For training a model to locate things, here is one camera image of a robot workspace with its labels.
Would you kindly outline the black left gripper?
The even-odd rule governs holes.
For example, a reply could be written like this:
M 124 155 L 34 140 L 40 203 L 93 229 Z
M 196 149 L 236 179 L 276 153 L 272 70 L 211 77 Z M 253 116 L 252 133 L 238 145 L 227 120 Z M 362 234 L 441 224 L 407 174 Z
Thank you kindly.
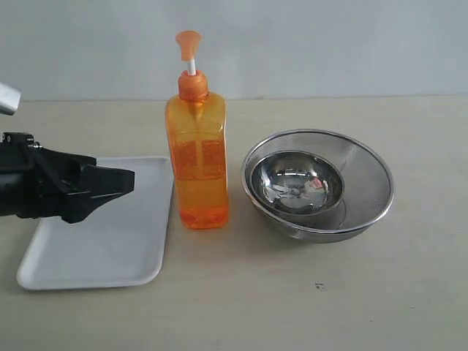
M 28 133 L 1 137 L 2 216 L 59 216 L 75 224 L 134 189 L 131 170 L 100 167 L 91 156 L 43 148 Z

